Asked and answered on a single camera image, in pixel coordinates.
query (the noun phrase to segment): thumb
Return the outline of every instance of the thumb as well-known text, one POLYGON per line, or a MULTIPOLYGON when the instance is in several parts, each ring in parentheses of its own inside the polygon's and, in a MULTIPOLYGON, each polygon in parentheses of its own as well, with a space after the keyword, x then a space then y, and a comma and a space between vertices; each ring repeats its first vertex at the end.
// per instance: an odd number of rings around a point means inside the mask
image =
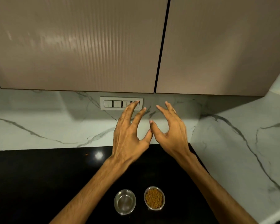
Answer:
POLYGON ((159 142, 160 137, 163 136, 164 134, 160 131, 157 124, 153 120, 150 120, 149 124, 150 124, 151 131, 155 136, 155 139, 157 140, 157 142, 159 142))
POLYGON ((142 139, 142 141, 150 144, 150 141, 152 138, 153 138, 153 133, 152 133, 151 129, 149 129, 148 132, 146 133, 145 137, 142 139))

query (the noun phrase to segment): forearm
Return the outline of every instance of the forearm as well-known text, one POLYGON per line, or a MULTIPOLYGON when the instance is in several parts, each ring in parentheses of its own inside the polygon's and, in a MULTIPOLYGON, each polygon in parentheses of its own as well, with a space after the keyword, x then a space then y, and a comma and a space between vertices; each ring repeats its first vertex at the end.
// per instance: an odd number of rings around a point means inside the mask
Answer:
POLYGON ((197 185, 220 224, 257 223, 243 207, 202 167, 197 157, 190 154, 180 165, 197 185))
POLYGON ((59 212, 50 224, 85 223, 105 192, 124 173, 125 167, 108 158, 92 179, 59 212))

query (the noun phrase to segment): left hand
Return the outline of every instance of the left hand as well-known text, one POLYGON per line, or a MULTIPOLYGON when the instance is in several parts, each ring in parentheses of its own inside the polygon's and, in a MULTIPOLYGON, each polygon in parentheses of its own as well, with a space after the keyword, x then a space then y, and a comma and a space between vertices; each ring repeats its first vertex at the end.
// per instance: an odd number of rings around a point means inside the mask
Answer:
POLYGON ((139 101, 134 101, 126 107, 114 130, 113 149, 110 158, 126 167, 148 149, 153 137, 151 129, 148 130, 144 139, 139 140, 137 137, 139 122, 146 111, 146 108, 143 108, 136 114, 131 123, 133 111, 138 103, 139 101))

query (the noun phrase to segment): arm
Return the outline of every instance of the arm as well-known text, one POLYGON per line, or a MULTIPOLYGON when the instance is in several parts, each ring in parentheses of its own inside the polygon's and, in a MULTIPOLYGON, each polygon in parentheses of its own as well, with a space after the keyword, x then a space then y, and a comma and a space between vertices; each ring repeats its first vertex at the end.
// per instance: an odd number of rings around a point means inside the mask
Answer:
POLYGON ((131 117, 138 102, 135 101, 127 106, 117 122, 112 155, 50 224, 85 223, 110 186, 127 170, 132 162, 148 149, 153 137, 151 130, 149 129, 144 139, 137 138, 137 128, 146 108, 138 112, 131 123, 131 117))
POLYGON ((154 121, 150 127, 157 142, 188 173, 197 185, 220 224, 256 224, 257 222, 236 202, 228 192, 202 167, 197 157, 190 152, 187 130, 174 108, 168 102, 168 109, 157 105, 168 121, 169 131, 162 133, 154 121))

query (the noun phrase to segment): fluted cabinet door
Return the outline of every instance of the fluted cabinet door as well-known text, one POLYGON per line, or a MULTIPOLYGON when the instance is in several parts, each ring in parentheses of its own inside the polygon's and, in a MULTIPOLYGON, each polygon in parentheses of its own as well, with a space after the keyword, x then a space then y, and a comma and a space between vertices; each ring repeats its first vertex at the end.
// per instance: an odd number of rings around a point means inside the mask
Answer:
POLYGON ((153 93, 167 0, 0 0, 0 86, 153 93))
POLYGON ((171 0, 157 93, 264 96, 280 73, 280 0, 171 0))

